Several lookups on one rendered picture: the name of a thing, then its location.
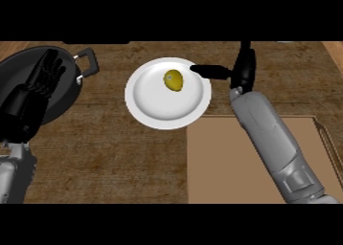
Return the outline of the yellow lemon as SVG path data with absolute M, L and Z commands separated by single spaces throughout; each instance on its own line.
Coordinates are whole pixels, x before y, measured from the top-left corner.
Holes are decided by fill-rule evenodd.
M 183 89 L 183 75 L 177 70 L 169 70 L 163 77 L 166 87 L 174 91 L 180 92 Z

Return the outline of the brown rectangular tray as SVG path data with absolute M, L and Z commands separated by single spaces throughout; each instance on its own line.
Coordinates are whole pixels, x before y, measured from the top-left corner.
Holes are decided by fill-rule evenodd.
M 313 116 L 285 116 L 303 156 L 329 194 L 343 203 L 343 163 Z M 235 117 L 204 116 L 188 126 L 188 196 L 192 204 L 284 201 Z

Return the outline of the white round plate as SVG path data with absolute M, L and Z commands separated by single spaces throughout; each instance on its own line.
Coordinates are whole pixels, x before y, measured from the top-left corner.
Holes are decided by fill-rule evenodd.
M 192 62 L 179 57 L 148 61 L 133 72 L 124 86 L 124 103 L 136 121 L 158 130 L 188 126 L 202 116 L 211 100 L 211 82 L 191 69 Z M 183 77 L 179 92 L 164 85 L 164 74 L 177 70 Z

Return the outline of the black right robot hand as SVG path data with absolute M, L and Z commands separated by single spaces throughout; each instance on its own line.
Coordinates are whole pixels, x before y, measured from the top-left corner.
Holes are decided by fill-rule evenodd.
M 222 65 L 191 65 L 189 69 L 204 78 L 231 79 L 229 88 L 236 88 L 241 94 L 253 91 L 256 82 L 257 57 L 251 42 L 242 41 L 233 68 Z

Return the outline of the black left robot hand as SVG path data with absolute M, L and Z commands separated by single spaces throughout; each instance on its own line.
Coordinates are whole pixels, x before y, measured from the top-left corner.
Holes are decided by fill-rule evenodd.
M 36 136 L 46 115 L 49 99 L 67 70 L 58 50 L 48 49 L 28 78 L 0 105 L 0 142 L 27 143 Z

